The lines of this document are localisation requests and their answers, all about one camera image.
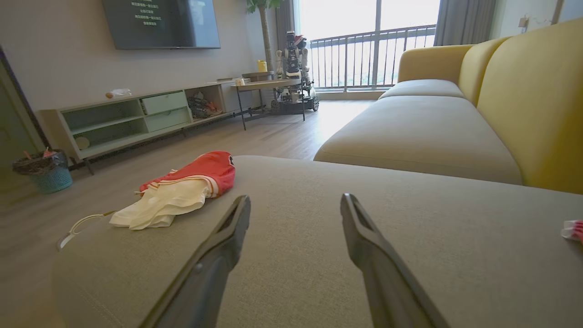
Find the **sofa backrest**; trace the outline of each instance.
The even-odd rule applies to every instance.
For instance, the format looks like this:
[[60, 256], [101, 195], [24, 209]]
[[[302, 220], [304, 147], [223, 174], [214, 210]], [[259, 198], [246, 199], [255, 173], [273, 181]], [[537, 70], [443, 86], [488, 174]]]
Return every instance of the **sofa backrest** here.
[[487, 65], [477, 109], [527, 186], [583, 194], [583, 18], [514, 36]]
[[506, 39], [508, 37], [479, 43], [470, 48], [463, 57], [458, 86], [466, 99], [472, 102], [474, 106], [477, 105], [477, 100], [480, 96], [486, 66], [492, 54]]

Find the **drawer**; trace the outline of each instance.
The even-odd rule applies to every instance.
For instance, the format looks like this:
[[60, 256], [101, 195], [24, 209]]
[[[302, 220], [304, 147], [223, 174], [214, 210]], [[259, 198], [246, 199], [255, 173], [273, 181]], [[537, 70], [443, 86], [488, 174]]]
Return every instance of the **drawer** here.
[[146, 115], [156, 114], [167, 110], [188, 107], [184, 91], [169, 93], [167, 95], [142, 98], [142, 104]]
[[145, 120], [149, 132], [162, 130], [182, 123], [189, 123], [191, 121], [188, 108], [165, 111], [164, 113], [148, 116]]

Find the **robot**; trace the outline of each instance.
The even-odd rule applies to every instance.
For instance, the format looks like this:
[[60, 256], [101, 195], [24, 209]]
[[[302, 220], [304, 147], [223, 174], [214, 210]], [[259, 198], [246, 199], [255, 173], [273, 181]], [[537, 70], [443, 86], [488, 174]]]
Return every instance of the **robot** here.
[[[296, 36], [294, 31], [288, 31], [286, 36], [285, 51], [277, 50], [278, 67], [276, 74], [278, 79], [301, 79], [300, 85], [277, 88], [275, 100], [271, 102], [271, 109], [282, 114], [302, 113], [305, 109], [317, 111], [320, 100], [316, 95], [310, 79], [308, 67], [308, 49], [305, 47], [306, 38]], [[283, 71], [283, 59], [286, 61], [286, 70]]]

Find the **gray sofa cushion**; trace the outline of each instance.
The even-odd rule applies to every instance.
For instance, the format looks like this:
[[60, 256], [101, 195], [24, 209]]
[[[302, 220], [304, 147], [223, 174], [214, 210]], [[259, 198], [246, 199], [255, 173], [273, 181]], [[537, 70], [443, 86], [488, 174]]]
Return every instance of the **gray sofa cushion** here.
[[465, 98], [455, 83], [438, 79], [399, 82], [385, 91], [379, 99], [390, 96], [447, 96]]
[[340, 195], [355, 194], [451, 327], [575, 327], [581, 246], [562, 239], [583, 196], [420, 173], [236, 156], [235, 186], [168, 228], [103, 219], [67, 244], [54, 294], [69, 327], [136, 326], [232, 201], [251, 220], [218, 327], [371, 327]]
[[458, 97], [380, 99], [327, 140], [314, 160], [522, 184], [508, 149]]

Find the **potted plant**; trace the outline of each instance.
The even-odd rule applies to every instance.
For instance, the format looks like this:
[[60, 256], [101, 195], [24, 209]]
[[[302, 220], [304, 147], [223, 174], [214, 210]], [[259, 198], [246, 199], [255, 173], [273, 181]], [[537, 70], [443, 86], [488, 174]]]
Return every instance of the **potted plant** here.
[[269, 8], [279, 8], [284, 0], [247, 0], [247, 12], [254, 13], [259, 10], [261, 17], [261, 27], [263, 28], [263, 43], [265, 46], [265, 61], [267, 62], [267, 70], [273, 71], [271, 63], [271, 43], [269, 42], [269, 26], [267, 25], [267, 12]]

